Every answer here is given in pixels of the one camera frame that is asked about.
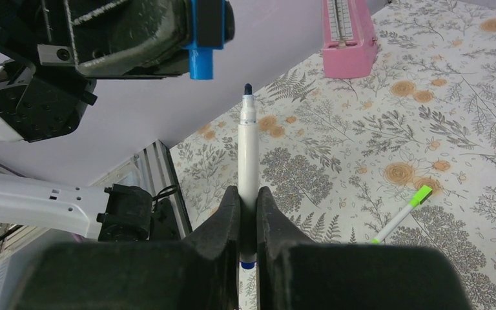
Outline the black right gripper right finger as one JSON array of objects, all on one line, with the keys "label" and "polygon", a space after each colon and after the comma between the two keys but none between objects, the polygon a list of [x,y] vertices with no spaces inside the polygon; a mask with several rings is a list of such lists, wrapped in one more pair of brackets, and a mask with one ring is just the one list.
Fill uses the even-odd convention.
[{"label": "black right gripper right finger", "polygon": [[428,247],[318,243],[277,206],[256,205],[259,309],[469,309],[453,265]]}]

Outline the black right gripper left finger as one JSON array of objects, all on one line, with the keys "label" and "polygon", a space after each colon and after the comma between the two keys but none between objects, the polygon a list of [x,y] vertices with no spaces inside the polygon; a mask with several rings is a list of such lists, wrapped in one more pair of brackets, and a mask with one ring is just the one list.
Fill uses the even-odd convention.
[{"label": "black right gripper left finger", "polygon": [[240,197],[180,241],[58,243],[25,271],[12,309],[237,309]]}]

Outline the white pen dark tip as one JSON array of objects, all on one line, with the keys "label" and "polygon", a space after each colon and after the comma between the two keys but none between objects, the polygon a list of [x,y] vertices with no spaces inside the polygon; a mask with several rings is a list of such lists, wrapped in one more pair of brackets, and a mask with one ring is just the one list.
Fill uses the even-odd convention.
[{"label": "white pen dark tip", "polygon": [[259,125],[252,85],[244,86],[238,124],[238,194],[241,199],[240,265],[256,264],[256,202],[259,193]]}]

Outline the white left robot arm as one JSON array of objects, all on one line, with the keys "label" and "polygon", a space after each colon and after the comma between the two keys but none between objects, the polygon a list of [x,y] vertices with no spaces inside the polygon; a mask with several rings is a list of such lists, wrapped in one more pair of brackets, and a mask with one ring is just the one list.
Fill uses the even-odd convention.
[{"label": "white left robot arm", "polygon": [[[74,132],[99,79],[213,77],[235,33],[228,1],[0,1],[0,142]],[[157,196],[0,174],[0,222],[145,240]]]}]

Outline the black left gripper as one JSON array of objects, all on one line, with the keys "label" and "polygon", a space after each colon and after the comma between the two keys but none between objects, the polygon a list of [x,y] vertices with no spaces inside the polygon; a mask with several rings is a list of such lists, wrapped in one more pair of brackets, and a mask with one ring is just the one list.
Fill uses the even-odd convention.
[{"label": "black left gripper", "polygon": [[100,79],[213,77],[228,1],[0,1],[0,142],[74,132]]}]

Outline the blue pen cap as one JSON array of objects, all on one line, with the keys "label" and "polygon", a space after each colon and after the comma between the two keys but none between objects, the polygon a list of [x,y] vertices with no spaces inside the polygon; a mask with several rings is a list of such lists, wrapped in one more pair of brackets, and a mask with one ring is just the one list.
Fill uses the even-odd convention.
[{"label": "blue pen cap", "polygon": [[225,44],[225,1],[193,0],[191,41],[184,47],[189,53],[191,79],[213,78],[213,52]]}]

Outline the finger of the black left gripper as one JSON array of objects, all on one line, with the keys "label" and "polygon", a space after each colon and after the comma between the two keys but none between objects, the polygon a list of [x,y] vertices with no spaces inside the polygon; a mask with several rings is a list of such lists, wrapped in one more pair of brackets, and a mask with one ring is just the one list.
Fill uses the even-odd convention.
[{"label": "finger of the black left gripper", "polygon": [[224,1],[224,5],[224,43],[228,43],[234,39],[236,26],[230,1]]}]

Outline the white pen green tip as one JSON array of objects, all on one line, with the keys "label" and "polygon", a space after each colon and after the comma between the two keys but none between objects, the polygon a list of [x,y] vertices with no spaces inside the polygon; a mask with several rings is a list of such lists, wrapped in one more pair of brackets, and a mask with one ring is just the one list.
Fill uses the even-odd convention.
[{"label": "white pen green tip", "polygon": [[423,185],[405,205],[371,240],[371,243],[382,243],[405,219],[412,210],[425,202],[433,194],[430,186]]}]

